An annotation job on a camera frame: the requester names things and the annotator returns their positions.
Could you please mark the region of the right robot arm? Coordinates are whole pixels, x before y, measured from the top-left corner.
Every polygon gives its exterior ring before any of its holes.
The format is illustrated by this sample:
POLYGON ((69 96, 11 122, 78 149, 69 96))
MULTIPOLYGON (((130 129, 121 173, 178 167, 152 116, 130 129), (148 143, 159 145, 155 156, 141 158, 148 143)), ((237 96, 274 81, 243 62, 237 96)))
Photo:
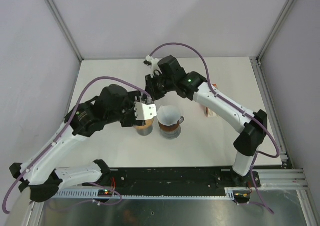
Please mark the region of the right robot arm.
POLYGON ((241 106, 210 85, 200 73, 187 73, 172 55, 162 59, 147 55, 144 63, 151 67, 151 73, 145 77, 145 89, 154 101, 175 91, 182 98, 210 108, 239 133, 233 143, 237 153, 230 179, 235 186, 247 183, 254 155, 266 137, 267 113, 262 109, 254 112, 241 106))

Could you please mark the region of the white paper cone filter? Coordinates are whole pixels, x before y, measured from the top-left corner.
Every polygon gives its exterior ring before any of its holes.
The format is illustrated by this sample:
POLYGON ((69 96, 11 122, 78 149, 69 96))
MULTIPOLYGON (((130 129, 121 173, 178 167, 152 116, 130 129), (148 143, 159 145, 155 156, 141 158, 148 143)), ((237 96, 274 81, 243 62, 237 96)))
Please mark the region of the white paper cone filter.
POLYGON ((160 106, 157 111, 158 122, 165 126, 177 124, 181 117, 179 108, 173 105, 160 106))

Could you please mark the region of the clear ribbed glass server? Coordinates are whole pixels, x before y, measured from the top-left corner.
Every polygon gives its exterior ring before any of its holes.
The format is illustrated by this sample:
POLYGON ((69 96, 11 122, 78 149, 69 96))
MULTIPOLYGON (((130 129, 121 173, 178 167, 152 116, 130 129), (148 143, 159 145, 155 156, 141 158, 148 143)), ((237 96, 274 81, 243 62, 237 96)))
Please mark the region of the clear ribbed glass server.
POLYGON ((181 127, 179 126, 177 129, 173 130, 173 131, 164 131, 164 130, 160 130, 160 134, 163 138, 165 139, 176 139, 180 136, 181 134, 181 127))

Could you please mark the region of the grey glass carafe with collar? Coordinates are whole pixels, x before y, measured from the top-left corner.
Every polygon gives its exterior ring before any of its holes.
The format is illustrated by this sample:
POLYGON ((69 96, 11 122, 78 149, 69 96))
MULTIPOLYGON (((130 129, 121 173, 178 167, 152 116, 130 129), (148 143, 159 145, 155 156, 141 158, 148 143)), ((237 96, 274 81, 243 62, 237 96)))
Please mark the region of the grey glass carafe with collar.
POLYGON ((153 125, 149 125, 149 126, 137 126, 135 127, 137 133, 141 136, 147 136, 150 135, 153 131, 153 125))

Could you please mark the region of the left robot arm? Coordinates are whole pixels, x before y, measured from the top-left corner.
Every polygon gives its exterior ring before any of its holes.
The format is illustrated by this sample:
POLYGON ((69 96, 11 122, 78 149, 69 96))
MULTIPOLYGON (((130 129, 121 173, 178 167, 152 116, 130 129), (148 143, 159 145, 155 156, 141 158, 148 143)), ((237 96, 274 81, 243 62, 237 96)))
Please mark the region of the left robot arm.
POLYGON ((47 201, 62 189, 78 184, 111 185, 111 170, 102 159, 76 167, 59 168, 58 164, 105 125, 119 122, 122 127, 144 126, 156 115, 156 106, 146 95, 111 84, 66 115, 48 151, 25 163, 13 163, 10 172, 21 182, 19 190, 30 189, 30 199, 35 202, 47 201))

